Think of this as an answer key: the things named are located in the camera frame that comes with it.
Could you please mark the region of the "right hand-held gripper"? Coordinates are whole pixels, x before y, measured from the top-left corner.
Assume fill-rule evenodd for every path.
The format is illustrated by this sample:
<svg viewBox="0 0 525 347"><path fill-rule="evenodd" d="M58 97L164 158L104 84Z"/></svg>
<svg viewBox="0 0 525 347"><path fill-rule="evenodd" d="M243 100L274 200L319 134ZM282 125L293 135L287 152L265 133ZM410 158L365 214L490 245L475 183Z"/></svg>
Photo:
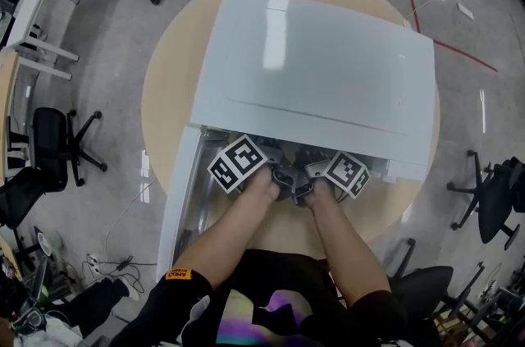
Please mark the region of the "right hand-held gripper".
<svg viewBox="0 0 525 347"><path fill-rule="evenodd" d="M300 146L293 163L298 175L292 189L292 201L305 207L304 199L313 192L314 182L326 179L336 190L336 202L356 199L369 181L367 166L351 154Z"/></svg>

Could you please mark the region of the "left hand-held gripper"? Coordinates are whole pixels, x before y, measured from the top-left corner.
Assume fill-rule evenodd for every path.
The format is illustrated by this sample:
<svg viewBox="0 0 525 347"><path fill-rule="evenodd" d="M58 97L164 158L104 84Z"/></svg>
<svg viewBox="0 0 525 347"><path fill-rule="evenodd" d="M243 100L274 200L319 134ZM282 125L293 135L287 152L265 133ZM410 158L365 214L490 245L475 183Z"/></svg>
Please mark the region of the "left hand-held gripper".
<svg viewBox="0 0 525 347"><path fill-rule="evenodd" d="M274 139L241 135L219 152L207 171L219 187L230 194L243 192L247 179L262 166L270 168L272 181L280 189L277 200L289 198L298 172Z"/></svg>

